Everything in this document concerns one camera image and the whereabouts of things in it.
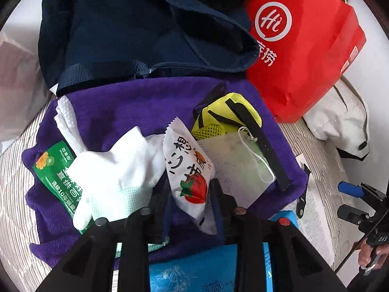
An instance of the navy blue bag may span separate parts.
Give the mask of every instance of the navy blue bag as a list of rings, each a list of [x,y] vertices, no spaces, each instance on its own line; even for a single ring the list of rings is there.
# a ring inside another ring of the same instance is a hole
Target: navy blue bag
[[[43,0],[42,11],[39,61],[57,94],[131,78],[243,72],[258,56],[243,6],[224,14],[199,0]]]

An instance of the black strap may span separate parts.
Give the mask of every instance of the black strap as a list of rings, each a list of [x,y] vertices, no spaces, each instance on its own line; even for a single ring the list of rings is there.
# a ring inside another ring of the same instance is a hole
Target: black strap
[[[58,90],[83,82],[120,77],[136,77],[137,73],[149,71],[141,61],[107,61],[99,63],[77,63],[66,68],[58,79]]]
[[[199,104],[197,104],[193,109],[193,117],[197,119],[197,117],[201,116],[202,118],[202,112],[205,107],[212,104],[216,100],[222,98],[227,94],[227,87],[226,83],[223,81],[216,85],[202,100]],[[204,127],[204,124],[200,126],[200,120],[199,120],[199,128]]]
[[[309,176],[311,174],[311,170],[309,170],[309,168],[306,164],[304,164],[304,172],[307,174],[308,181],[309,181]],[[305,186],[304,193],[297,200],[296,215],[298,216],[298,218],[303,218],[305,205],[307,204],[308,181],[307,181],[307,185]]]
[[[279,187],[282,191],[285,191],[291,184],[290,179],[288,178],[285,170],[283,169],[280,160],[277,157],[272,145],[264,134],[262,128],[258,125],[254,117],[248,111],[248,109],[242,103],[235,103],[233,100],[228,99],[226,101],[227,106],[231,109],[232,112],[246,125],[251,134],[258,138],[257,144],[262,151],[263,155],[269,162],[269,166],[273,170]]]
[[[359,161],[364,161],[365,158],[367,157],[367,155],[370,154],[370,153],[367,153],[362,158],[359,158],[358,156],[352,155],[352,154],[350,154],[342,149],[337,148],[337,150],[338,150],[339,156],[341,158],[343,158],[343,159],[355,159],[355,160],[359,160]]]
[[[208,114],[212,115],[214,119],[216,119],[217,121],[219,121],[220,123],[225,123],[225,124],[228,124],[228,125],[232,125],[232,126],[235,126],[237,128],[240,128],[244,125],[234,121],[233,119],[229,119],[229,118],[225,118],[224,116],[221,116],[219,114],[216,114],[215,112],[209,110],[208,111]]]

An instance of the yellow pouch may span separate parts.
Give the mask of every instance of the yellow pouch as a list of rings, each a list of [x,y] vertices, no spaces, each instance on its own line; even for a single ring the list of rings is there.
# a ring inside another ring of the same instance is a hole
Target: yellow pouch
[[[234,103],[242,103],[258,125],[262,126],[262,119],[258,112],[243,95],[231,92],[203,108],[191,131],[197,140],[233,133],[238,131],[240,127],[246,126],[227,106],[228,99]]]

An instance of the orange flower graphic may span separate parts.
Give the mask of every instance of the orange flower graphic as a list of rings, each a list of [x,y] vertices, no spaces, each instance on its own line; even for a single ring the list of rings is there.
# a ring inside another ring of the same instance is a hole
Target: orange flower graphic
[[[49,158],[49,153],[46,151],[38,161],[36,162],[36,167],[40,170],[42,170],[44,167],[46,167],[46,160]]]

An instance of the black webbing strap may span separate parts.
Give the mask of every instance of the black webbing strap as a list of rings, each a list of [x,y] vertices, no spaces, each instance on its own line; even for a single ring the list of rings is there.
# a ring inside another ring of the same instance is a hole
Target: black webbing strap
[[[233,119],[229,119],[229,118],[226,118],[226,117],[221,116],[219,114],[216,114],[215,112],[213,112],[211,110],[208,111],[208,114],[212,115],[212,117],[220,123],[232,125],[232,126],[237,127],[237,128],[244,126],[243,124],[240,124],[237,121],[234,121]]]
[[[58,79],[57,93],[59,95],[65,91],[65,88],[71,87],[72,90],[84,88],[83,83],[96,81],[94,86],[100,85],[99,80],[116,78],[134,77],[143,71],[149,71],[147,65],[141,61],[133,62],[108,61],[99,63],[81,64],[77,63],[66,68]]]
[[[202,111],[205,107],[212,104],[216,100],[222,98],[227,94],[227,87],[226,83],[223,81],[216,85],[202,100],[199,104],[197,104],[193,109],[193,117],[194,119],[197,119],[197,117],[201,116]],[[199,128],[204,127],[204,124],[200,126],[200,120],[199,120]]]
[[[269,166],[273,170],[281,190],[285,191],[291,184],[291,181],[283,169],[277,154],[264,134],[262,128],[258,125],[254,117],[242,103],[235,103],[233,100],[228,99],[226,104],[231,111],[234,112],[238,119],[246,125],[251,134],[258,138],[257,144],[260,150],[269,162]]]

